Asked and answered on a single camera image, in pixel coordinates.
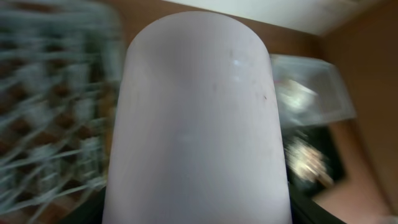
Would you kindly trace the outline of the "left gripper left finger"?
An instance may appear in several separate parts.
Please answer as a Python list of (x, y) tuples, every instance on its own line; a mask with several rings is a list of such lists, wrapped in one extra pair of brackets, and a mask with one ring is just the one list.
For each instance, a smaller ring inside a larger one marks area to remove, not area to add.
[(58, 224), (102, 224), (106, 187), (85, 201)]

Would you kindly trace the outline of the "food scraps and rice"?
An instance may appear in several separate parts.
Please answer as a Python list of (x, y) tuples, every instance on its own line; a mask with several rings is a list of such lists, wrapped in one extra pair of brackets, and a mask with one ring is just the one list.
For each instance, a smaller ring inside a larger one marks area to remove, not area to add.
[(285, 148), (288, 168), (301, 180), (320, 182), (325, 187), (333, 185), (334, 180), (327, 173), (323, 154), (304, 140), (294, 137)]

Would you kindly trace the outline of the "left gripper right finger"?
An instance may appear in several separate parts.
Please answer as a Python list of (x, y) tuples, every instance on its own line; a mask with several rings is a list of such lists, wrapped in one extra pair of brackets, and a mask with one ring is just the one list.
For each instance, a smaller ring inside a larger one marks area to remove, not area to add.
[(293, 224), (345, 224), (288, 183)]

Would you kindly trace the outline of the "pink cup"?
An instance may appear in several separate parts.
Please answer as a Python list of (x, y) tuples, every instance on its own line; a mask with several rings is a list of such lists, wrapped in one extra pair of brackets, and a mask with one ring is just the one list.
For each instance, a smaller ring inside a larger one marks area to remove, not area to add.
[(145, 27), (127, 50), (103, 222), (291, 221), (262, 40), (211, 12)]

